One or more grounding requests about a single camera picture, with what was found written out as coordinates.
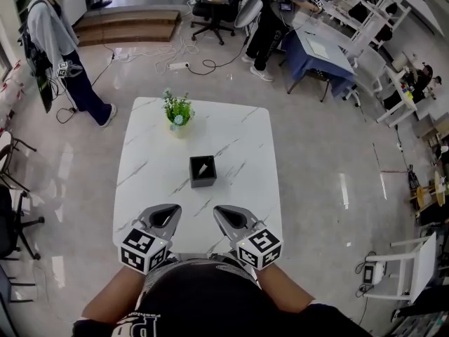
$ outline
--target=wooden platform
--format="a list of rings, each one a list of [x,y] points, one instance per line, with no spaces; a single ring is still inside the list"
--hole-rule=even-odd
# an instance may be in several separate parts
[[[80,46],[119,42],[169,42],[180,19],[179,11],[128,11],[81,19],[74,30]]]

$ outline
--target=white table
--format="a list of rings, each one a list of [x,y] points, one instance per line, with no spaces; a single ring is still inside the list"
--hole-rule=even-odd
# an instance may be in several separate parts
[[[369,256],[367,262],[383,262],[383,261],[400,261],[399,274],[390,275],[392,278],[398,279],[398,291],[396,295],[379,295],[374,293],[365,293],[365,297],[383,298],[387,300],[409,300],[414,303],[421,292],[424,291],[430,279],[434,275],[436,260],[436,233],[430,237],[420,239],[411,239],[408,241],[394,242],[391,247],[406,246],[409,244],[418,244],[418,246],[410,253],[402,253],[389,256]],[[412,286],[409,295],[404,293],[404,279],[406,273],[406,262],[413,261]]]
[[[396,89],[396,91],[398,91],[399,96],[401,97],[401,101],[396,106],[394,106],[393,108],[391,108],[390,110],[385,112],[376,121],[381,122],[384,119],[386,119],[388,116],[392,115],[400,107],[403,107],[403,106],[407,107],[407,110],[398,119],[394,120],[393,122],[391,122],[388,125],[388,127],[393,127],[393,126],[399,124],[399,122],[403,121],[406,117],[409,117],[413,112],[417,111],[417,107],[416,107],[415,103],[413,102],[413,100],[410,99],[402,91],[401,82],[399,81],[401,79],[400,73],[399,74],[395,73],[388,66],[385,67],[385,71],[388,74],[388,77],[391,79],[391,83],[394,85],[394,88]]]
[[[168,131],[160,98],[137,98],[131,112],[117,178],[114,243],[147,207],[179,204],[182,217],[174,253],[230,250],[213,208],[232,204],[252,211],[282,237],[281,206],[269,113],[258,107],[192,101],[192,130],[178,140]],[[215,156],[217,180],[192,189],[189,158]]]

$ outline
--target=person's arm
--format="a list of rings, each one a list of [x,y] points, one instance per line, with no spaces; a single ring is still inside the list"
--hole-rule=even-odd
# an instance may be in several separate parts
[[[67,15],[65,15],[64,11],[62,11],[61,21],[64,24],[64,26],[65,26],[67,32],[69,33],[70,37],[73,39],[75,45],[79,45],[78,36],[75,34],[75,31],[73,30],[73,27],[70,25],[69,19],[67,18]]]
[[[418,81],[418,71],[413,65],[410,66],[410,72],[413,74],[413,80],[416,83]]]
[[[108,285],[84,308],[81,316],[97,322],[116,324],[135,309],[145,276],[123,267]]]
[[[53,74],[58,73],[58,66],[64,62],[62,58],[58,41],[56,40],[53,25],[51,23],[51,16],[48,12],[48,7],[43,4],[35,6],[30,15],[32,23],[30,24],[30,32],[32,32],[33,40],[36,40],[38,45],[45,51],[47,58],[53,66]]]
[[[255,274],[262,290],[281,311],[299,313],[315,299],[274,263],[262,271],[255,270]]]
[[[317,5],[309,3],[308,1],[294,1],[293,2],[296,6],[299,6],[300,8],[308,8],[310,11],[314,13],[320,13],[322,11],[321,8],[319,8]]]

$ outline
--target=backpack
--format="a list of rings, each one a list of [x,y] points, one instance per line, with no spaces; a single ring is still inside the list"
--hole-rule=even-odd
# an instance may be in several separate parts
[[[46,4],[45,1],[38,0],[34,3],[31,8],[29,8],[29,12],[35,7],[37,4]],[[31,35],[29,34],[28,29],[28,17],[26,21],[22,24],[19,29],[20,38],[18,40],[19,44],[23,46],[25,50],[25,57],[29,66],[32,69],[32,73],[34,76],[41,76],[45,74],[46,70],[52,67],[50,60],[47,57],[47,54],[43,51],[40,51],[38,47],[31,40]]]

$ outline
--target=small flower pot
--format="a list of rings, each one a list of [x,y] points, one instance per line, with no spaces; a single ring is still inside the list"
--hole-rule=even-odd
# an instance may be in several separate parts
[[[199,171],[206,165],[206,170],[199,175]],[[190,157],[190,184],[192,188],[209,187],[217,180],[215,160],[213,156]]]
[[[175,138],[186,138],[189,135],[189,132],[192,129],[192,118],[184,125],[177,126],[173,122],[171,122],[168,118],[166,118],[167,129],[171,133],[171,135]]]

